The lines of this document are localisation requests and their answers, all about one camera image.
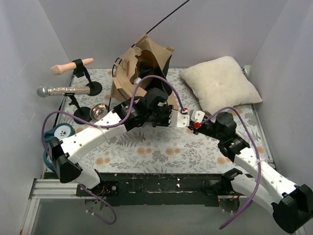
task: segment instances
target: microphone stand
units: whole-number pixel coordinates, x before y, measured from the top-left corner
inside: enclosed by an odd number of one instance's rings
[[[69,105],[75,105],[77,110],[74,112],[74,116],[81,118],[82,120],[85,121],[91,121],[91,117],[90,117],[90,108],[89,107],[80,107],[78,104],[78,101],[75,97],[75,93],[65,93],[64,96],[67,96],[71,99],[71,103],[69,103]],[[80,121],[77,121],[76,119],[74,119],[74,122],[78,123],[78,124],[84,124]]]
[[[91,81],[90,75],[83,64],[83,61],[81,59],[77,59],[73,60],[73,62],[76,64],[76,69],[74,69],[73,74],[76,75],[76,77],[86,76],[87,80],[89,81],[89,83],[86,85],[86,87],[90,88],[89,96],[100,94],[102,92],[102,85],[99,82]]]

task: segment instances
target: cream pillow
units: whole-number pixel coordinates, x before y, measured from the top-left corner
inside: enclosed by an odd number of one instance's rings
[[[230,56],[189,67],[181,76],[199,99],[203,111],[210,114],[226,106],[262,102],[255,87]]]

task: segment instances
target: white enclosure wall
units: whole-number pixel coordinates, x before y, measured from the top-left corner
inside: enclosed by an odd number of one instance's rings
[[[313,188],[313,1],[289,0],[258,52],[250,80],[282,174]],[[313,234],[313,221],[305,226]]]
[[[68,85],[70,74],[50,73],[69,60],[38,0],[0,1],[0,35],[0,234],[13,235],[20,234],[33,180],[44,169],[41,124],[60,105],[36,89]]]
[[[117,56],[185,0],[40,0],[70,60]],[[149,36],[176,49],[171,67],[221,56],[251,64],[287,0],[191,0]]]

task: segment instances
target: crumpled brown paper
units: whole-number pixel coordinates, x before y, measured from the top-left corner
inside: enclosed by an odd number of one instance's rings
[[[169,62],[174,49],[172,47],[162,47],[153,42],[146,34],[136,43],[136,47],[129,48],[127,52],[120,56],[122,62],[115,63],[116,70],[113,76],[111,97],[121,102],[131,98],[136,85],[133,84],[135,78],[143,78],[147,75],[158,75],[166,78]],[[136,92],[136,96],[144,96],[147,90],[157,87],[165,91],[168,95],[168,104],[178,109],[174,93],[164,82],[151,78],[144,81]]]

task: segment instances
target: metal bowl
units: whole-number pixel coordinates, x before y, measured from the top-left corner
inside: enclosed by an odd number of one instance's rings
[[[90,117],[92,120],[99,121],[108,113],[108,106],[106,104],[96,104],[90,110]]]

